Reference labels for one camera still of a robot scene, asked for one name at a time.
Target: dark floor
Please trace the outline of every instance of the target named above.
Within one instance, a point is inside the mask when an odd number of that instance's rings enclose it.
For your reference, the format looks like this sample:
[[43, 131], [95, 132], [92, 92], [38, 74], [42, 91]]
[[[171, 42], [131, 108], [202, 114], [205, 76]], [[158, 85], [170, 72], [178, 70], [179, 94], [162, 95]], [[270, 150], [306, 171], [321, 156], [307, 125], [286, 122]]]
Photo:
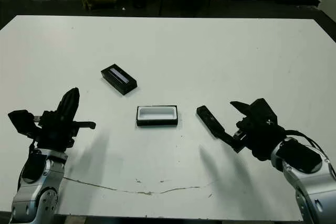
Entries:
[[[115, 6], [88, 11], [81, 0], [0, 0], [0, 29], [16, 15], [159, 17], [159, 5], [160, 0], [148, 0], [146, 8], [136, 9], [131, 0], [118, 0]], [[161, 17], [312, 18], [336, 41], [336, 23], [315, 6], [277, 0], [164, 0]]]

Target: crack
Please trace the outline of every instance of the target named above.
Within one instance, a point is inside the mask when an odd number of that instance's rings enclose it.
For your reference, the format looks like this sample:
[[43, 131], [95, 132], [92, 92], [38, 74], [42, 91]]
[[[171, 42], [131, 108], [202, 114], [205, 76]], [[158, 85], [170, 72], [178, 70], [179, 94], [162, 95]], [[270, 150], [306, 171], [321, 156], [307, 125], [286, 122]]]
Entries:
[[173, 188], [167, 191], [161, 191], [158, 194], [165, 194], [165, 193], [169, 193], [170, 191], [187, 190], [187, 189], [192, 189], [192, 188], [200, 188], [200, 186], [178, 187], [178, 188]]
[[96, 185], [96, 184], [92, 184], [92, 183], [88, 183], [88, 182], [83, 182], [83, 181], [80, 181], [80, 180], [77, 180], [77, 179], [68, 178], [68, 177], [64, 177], [63, 179], [69, 180], [69, 181], [73, 181], [73, 182], [76, 182], [76, 183], [80, 183], [80, 184], [83, 184], [83, 185], [99, 187], [99, 188], [107, 189], [107, 190], [111, 190], [111, 191], [119, 191], [119, 192], [122, 192], [122, 193], [129, 193], [129, 194], [145, 194], [145, 195], [148, 195], [148, 196], [152, 196], [153, 194], [166, 194], [166, 193], [169, 193], [171, 191], [177, 191], [177, 190], [188, 190], [188, 189], [204, 188], [204, 187], [207, 187], [208, 185], [214, 183], [214, 182], [211, 182], [211, 183], [209, 183], [209, 184], [207, 184], [205, 186], [176, 187], [176, 188], [169, 189], [169, 190], [166, 190], [166, 191], [157, 191], [157, 192], [148, 191], [148, 192], [145, 192], [145, 191], [119, 190], [119, 189], [116, 189], [116, 188], [107, 187], [107, 186], [99, 186], [99, 185]]

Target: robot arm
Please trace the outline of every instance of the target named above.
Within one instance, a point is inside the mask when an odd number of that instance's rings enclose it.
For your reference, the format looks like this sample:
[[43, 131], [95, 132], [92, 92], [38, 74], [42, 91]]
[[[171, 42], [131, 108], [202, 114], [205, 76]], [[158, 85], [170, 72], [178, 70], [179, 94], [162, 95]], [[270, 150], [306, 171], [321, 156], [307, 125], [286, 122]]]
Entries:
[[78, 103], [79, 91], [73, 88], [63, 96], [56, 111], [45, 111], [42, 116], [33, 116], [26, 110], [8, 114], [16, 130], [33, 139], [19, 177], [9, 223], [51, 222], [68, 158], [65, 150], [73, 146], [72, 137], [80, 127], [96, 127], [93, 122], [73, 121]]
[[[237, 153], [244, 147], [260, 161], [271, 160], [296, 190], [296, 200], [306, 224], [332, 224], [336, 220], [336, 174], [321, 147], [298, 131], [286, 131], [264, 99], [251, 105], [231, 104], [246, 117], [230, 136], [206, 106], [197, 114], [212, 134], [230, 145]], [[311, 146], [300, 144], [288, 135], [305, 137]]]
[[336, 177], [328, 157], [324, 152], [312, 146], [304, 146], [317, 155], [318, 164], [309, 170], [290, 165], [279, 157], [284, 148], [299, 144], [294, 138], [287, 138], [271, 154], [273, 167], [284, 173], [286, 180], [296, 191], [296, 201], [306, 224], [335, 223], [336, 213]]

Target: black cable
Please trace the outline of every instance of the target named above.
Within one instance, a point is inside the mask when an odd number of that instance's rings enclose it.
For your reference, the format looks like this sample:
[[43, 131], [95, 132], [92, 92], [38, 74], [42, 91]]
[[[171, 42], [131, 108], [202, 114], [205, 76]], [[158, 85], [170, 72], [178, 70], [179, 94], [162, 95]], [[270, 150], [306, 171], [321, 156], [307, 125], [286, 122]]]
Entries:
[[[323, 153], [323, 155], [326, 157], [326, 159], [328, 159], [330, 161], [330, 159], [328, 158], [327, 154], [323, 151], [323, 149], [321, 148], [321, 146], [316, 143], [313, 139], [307, 137], [306, 135], [304, 135], [303, 133], [299, 132], [299, 131], [295, 131], [295, 130], [286, 130], [285, 131], [286, 135], [293, 135], [293, 136], [302, 136], [304, 137], [312, 147], [317, 148], [320, 152]], [[334, 167], [332, 166], [331, 163], [329, 163], [329, 168], [330, 168], [330, 172], [331, 174], [334, 176], [334, 178], [336, 179], [336, 171], [334, 169]]]

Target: white foam insert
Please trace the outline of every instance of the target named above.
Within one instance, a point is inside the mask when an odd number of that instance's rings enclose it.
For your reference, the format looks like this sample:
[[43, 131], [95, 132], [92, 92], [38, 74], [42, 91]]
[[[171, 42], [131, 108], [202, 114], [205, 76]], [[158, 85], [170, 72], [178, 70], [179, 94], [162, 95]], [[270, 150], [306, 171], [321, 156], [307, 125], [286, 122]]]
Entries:
[[173, 120], [177, 119], [174, 106], [139, 106], [138, 120]]

